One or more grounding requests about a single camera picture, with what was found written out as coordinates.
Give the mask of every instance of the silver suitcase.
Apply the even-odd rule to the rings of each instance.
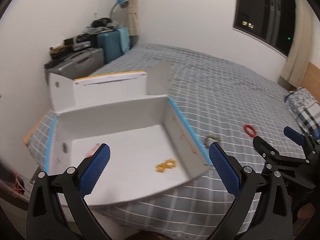
[[[71,55],[54,68],[46,69],[45,75],[47,81],[49,73],[77,79],[86,77],[103,66],[103,49],[90,48]]]

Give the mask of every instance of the pillow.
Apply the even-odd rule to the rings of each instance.
[[[307,89],[299,87],[291,91],[284,101],[300,128],[320,140],[320,105],[315,97]]]

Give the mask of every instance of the red rubber ring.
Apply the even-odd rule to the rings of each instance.
[[[257,131],[255,130],[255,128],[253,128],[252,125],[249,124],[245,124],[244,127],[244,132],[249,135],[251,138],[254,138],[257,136]]]

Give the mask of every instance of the curtain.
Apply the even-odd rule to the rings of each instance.
[[[307,0],[296,0],[294,38],[281,76],[299,87],[307,70],[312,40],[312,8]]]
[[[127,27],[130,36],[139,35],[138,0],[129,0]]]

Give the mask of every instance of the box flap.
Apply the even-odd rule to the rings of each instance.
[[[167,95],[171,82],[170,63],[165,59],[147,70],[148,95]]]
[[[73,86],[74,81],[72,79],[53,73],[49,74],[49,91],[52,109],[55,113],[75,106],[76,99]]]
[[[82,107],[167,94],[170,64],[163,60],[148,71],[111,73],[71,80],[49,75],[52,108],[55,113]]]

